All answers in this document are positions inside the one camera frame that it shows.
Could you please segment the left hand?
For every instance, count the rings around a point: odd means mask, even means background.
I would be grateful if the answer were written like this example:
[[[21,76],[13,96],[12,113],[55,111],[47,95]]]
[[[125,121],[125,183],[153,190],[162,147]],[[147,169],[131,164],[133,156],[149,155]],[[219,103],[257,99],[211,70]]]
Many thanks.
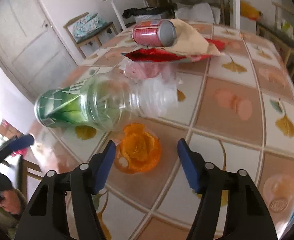
[[[21,202],[14,189],[3,191],[3,200],[0,201],[0,207],[13,215],[21,213]]]

